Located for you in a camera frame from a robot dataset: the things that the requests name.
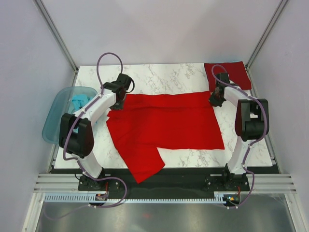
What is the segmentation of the bright red t shirt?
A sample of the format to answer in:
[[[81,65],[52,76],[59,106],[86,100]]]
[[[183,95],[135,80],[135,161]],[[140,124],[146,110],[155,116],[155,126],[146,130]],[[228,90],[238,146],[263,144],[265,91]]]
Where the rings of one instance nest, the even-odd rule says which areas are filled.
[[[137,183],[161,171],[158,149],[224,149],[209,91],[129,94],[124,108],[108,113],[114,147]]]

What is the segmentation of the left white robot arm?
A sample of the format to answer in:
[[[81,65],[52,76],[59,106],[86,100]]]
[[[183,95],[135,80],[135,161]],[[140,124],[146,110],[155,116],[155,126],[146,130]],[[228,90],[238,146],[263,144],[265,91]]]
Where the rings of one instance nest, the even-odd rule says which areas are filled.
[[[61,117],[58,143],[63,149],[63,160],[75,160],[95,190],[105,187],[106,178],[93,152],[93,126],[108,109],[123,109],[130,85],[135,85],[133,79],[120,73],[115,81],[104,83],[101,91],[81,109]]]

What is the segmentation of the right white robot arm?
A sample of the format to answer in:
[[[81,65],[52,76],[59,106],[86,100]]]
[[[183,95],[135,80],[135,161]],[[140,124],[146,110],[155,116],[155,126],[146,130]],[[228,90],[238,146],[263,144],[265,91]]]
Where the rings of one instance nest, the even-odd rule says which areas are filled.
[[[269,132],[268,101],[252,97],[239,86],[231,84],[228,73],[222,72],[213,77],[216,87],[209,98],[210,104],[221,107],[225,101],[228,101],[236,107],[237,142],[220,178],[224,189],[233,190],[248,182],[247,160],[251,150]]]

